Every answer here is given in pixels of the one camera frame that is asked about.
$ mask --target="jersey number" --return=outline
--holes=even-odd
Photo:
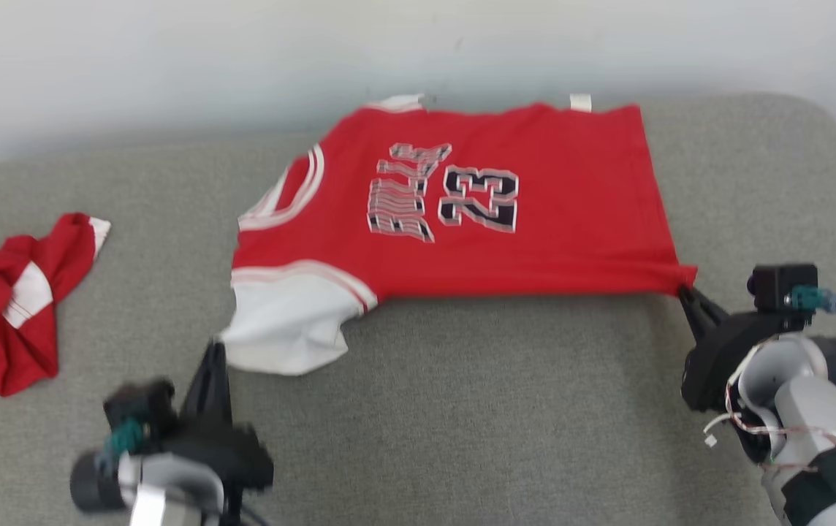
[[[447,167],[444,193],[438,204],[438,217],[446,226],[458,226],[467,216],[488,229],[515,231],[519,178],[511,171]],[[472,193],[489,194],[489,205],[479,202]]]

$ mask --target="red fabric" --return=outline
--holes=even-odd
[[[396,145],[442,146],[449,152],[434,164],[434,153],[415,153],[408,160]],[[241,224],[234,269],[312,259],[359,278],[380,300],[675,295],[679,286],[694,281],[696,268],[679,264],[675,253],[638,107],[580,113],[535,104],[479,115],[365,107],[341,121],[319,146],[324,177],[311,201],[274,226]],[[398,173],[389,163],[399,164]],[[422,169],[429,173],[419,173]],[[455,219],[445,223],[442,203],[460,197],[447,188],[448,174],[461,169],[491,175],[478,186],[455,176],[458,190],[477,199],[482,209],[512,201],[511,224],[490,222],[468,207],[459,207],[459,226]],[[305,171],[308,156],[290,167],[286,180],[301,190],[295,196],[287,184],[280,209],[304,193],[298,177]],[[501,174],[507,183],[501,183]],[[499,196],[511,176],[515,195]],[[376,180],[391,188],[378,199],[372,193]],[[371,231],[376,210],[384,212],[382,224],[388,226],[392,217],[398,221],[392,229],[401,230],[394,235]],[[496,216],[494,210],[500,209],[486,213]]]
[[[50,235],[8,239],[0,249],[0,395],[10,396],[58,372],[54,305],[80,282],[94,263],[95,236],[90,217],[65,214]],[[29,313],[13,296],[13,286],[34,263],[44,274],[53,302],[15,329],[4,313]]]

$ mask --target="gray fabric surface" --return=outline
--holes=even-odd
[[[836,123],[782,96],[649,103],[679,256],[731,309],[755,263],[813,260],[836,289]],[[235,216],[315,136],[0,166],[0,242],[59,213],[113,223],[58,309],[61,374],[0,399],[0,524],[82,517],[67,480],[101,400],[167,374],[186,389],[221,329]],[[824,317],[819,332],[836,330]],[[668,297],[398,300],[348,323],[351,352],[301,378],[232,373],[235,415],[275,459],[248,502],[273,525],[772,525],[759,469],[678,387],[691,335]]]

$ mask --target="white wall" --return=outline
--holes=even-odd
[[[836,117],[836,2],[0,0],[0,159],[311,129],[396,93],[751,90]]]

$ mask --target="black band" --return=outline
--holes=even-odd
[[[818,470],[803,470],[782,487],[785,513],[791,526],[807,526],[836,504],[836,447],[815,457],[811,466]]]

